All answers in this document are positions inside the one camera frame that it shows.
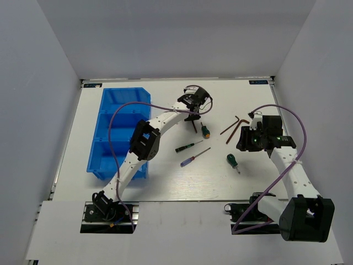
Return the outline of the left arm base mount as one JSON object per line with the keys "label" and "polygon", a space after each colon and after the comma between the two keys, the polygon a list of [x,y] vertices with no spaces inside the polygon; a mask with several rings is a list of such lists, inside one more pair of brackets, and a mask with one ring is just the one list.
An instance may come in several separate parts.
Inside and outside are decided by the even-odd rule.
{"label": "left arm base mount", "polygon": [[132,234],[138,222],[138,204],[122,205],[105,196],[93,193],[92,201],[85,204],[80,233]]}

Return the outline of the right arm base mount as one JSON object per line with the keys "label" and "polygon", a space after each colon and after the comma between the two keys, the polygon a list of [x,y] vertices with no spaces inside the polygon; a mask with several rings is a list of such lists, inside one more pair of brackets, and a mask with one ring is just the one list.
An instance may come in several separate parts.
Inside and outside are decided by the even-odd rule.
{"label": "right arm base mount", "polygon": [[[236,223],[241,215],[250,207],[250,205],[259,197],[261,192],[254,192],[250,198],[248,203],[228,203],[223,209],[224,212],[230,215],[230,220],[233,223]],[[261,213],[258,210],[258,206],[256,205],[252,210],[246,215],[246,217],[240,222],[237,227],[237,231],[241,229],[245,229],[251,226],[264,224],[265,222],[270,221],[270,218]],[[280,234],[280,229],[278,224],[272,222],[266,226],[258,227],[256,229],[251,229],[249,231],[243,231],[240,235],[275,235]]]}

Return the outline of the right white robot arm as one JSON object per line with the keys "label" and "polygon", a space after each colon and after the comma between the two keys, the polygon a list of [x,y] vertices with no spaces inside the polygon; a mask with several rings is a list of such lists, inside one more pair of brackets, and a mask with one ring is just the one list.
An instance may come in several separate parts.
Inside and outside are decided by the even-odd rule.
{"label": "right white robot arm", "polygon": [[239,151],[265,151],[280,173],[262,193],[254,193],[250,205],[237,219],[249,214],[255,220],[265,216],[279,226],[286,241],[326,242],[335,206],[323,198],[310,182],[299,161],[292,137],[284,135],[279,115],[251,113],[252,122],[240,131]]}

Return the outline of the brown hex key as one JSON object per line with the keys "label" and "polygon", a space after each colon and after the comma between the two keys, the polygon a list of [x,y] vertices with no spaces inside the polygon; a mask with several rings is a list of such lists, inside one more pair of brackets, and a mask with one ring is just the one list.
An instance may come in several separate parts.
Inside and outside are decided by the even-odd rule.
{"label": "brown hex key", "polygon": [[236,125],[239,121],[240,121],[240,119],[239,119],[239,117],[238,116],[234,116],[235,117],[235,122],[233,122],[231,125],[229,125],[227,128],[225,128],[223,131],[221,131],[220,132],[220,135],[222,135],[222,134],[224,134],[227,130],[229,130],[230,128],[232,128],[234,125]]}
{"label": "brown hex key", "polygon": [[245,120],[245,119],[241,119],[239,122],[237,122],[236,127],[234,128],[234,130],[232,131],[232,133],[230,134],[229,138],[226,141],[226,145],[229,144],[229,142],[231,141],[232,137],[234,136],[234,134],[236,133],[236,131],[238,130],[240,125],[242,125],[243,123],[249,124],[250,122]]}
{"label": "brown hex key", "polygon": [[197,128],[196,128],[196,125],[195,125],[194,121],[191,121],[191,123],[192,123],[192,126],[194,128],[195,133],[197,134]]}

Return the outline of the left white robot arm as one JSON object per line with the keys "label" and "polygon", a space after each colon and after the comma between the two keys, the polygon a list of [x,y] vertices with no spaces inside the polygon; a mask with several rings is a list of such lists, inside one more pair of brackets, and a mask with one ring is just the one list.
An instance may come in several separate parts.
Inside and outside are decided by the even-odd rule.
{"label": "left white robot arm", "polygon": [[92,195],[99,216],[111,220],[122,194],[159,151],[161,137],[180,121],[199,120],[212,103],[201,86],[187,86],[170,107],[151,103],[143,88],[112,88],[103,93],[87,170],[109,183]]}

